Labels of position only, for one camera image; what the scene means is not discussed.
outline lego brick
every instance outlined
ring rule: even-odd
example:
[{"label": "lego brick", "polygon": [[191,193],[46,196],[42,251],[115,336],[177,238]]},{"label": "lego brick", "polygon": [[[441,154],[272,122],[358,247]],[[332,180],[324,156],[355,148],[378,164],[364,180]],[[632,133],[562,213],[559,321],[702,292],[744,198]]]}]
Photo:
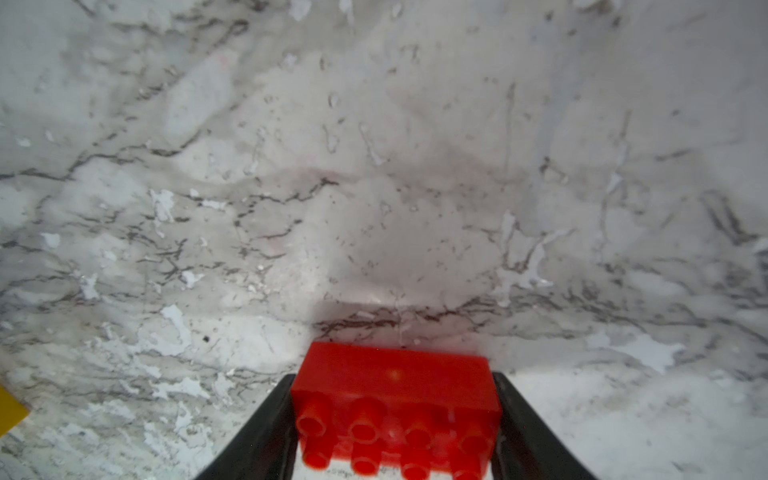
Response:
[{"label": "lego brick", "polygon": [[0,387],[0,435],[5,435],[27,415],[29,415],[27,409]]},{"label": "lego brick", "polygon": [[406,480],[479,480],[502,414],[482,357],[336,343],[312,344],[291,395],[306,465],[386,465]]}]

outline lego brick stud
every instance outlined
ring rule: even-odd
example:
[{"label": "lego brick stud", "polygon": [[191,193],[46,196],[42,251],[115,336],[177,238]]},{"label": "lego brick stud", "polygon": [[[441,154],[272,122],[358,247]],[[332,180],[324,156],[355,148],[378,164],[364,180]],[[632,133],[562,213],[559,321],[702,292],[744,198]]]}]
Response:
[{"label": "lego brick stud", "polygon": [[296,417],[296,429],[302,435],[322,437],[326,434],[331,420],[331,407],[327,399],[315,395],[307,399]]},{"label": "lego brick stud", "polygon": [[356,443],[352,450],[352,471],[357,475],[371,476],[379,473],[382,461],[382,449],[379,443],[364,445]]},{"label": "lego brick stud", "polygon": [[352,422],[349,436],[356,443],[371,445],[379,439],[386,407],[374,399],[360,399],[352,406]]}]

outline white marble countertop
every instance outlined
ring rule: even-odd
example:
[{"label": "white marble countertop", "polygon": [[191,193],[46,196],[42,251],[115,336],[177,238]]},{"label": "white marble countertop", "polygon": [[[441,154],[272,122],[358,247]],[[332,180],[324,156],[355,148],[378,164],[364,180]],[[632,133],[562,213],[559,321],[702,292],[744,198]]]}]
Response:
[{"label": "white marble countertop", "polygon": [[314,339],[764,478],[768,5],[575,3],[0,5],[0,479],[193,478]]}]

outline red lego brick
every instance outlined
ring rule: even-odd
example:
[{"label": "red lego brick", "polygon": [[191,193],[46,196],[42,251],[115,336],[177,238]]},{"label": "red lego brick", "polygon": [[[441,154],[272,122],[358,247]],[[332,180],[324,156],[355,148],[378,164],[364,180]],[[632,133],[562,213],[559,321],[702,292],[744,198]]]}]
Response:
[{"label": "red lego brick", "polygon": [[488,360],[477,356],[313,343],[291,388],[302,458],[358,475],[400,468],[480,480],[502,408]]}]

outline yellow object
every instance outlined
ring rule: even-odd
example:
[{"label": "yellow object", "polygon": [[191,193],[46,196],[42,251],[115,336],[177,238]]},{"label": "yellow object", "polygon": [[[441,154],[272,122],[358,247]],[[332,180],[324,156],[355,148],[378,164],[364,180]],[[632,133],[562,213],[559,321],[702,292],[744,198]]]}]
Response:
[{"label": "yellow object", "polygon": [[5,435],[27,415],[29,415],[27,409],[0,387],[0,435]]}]

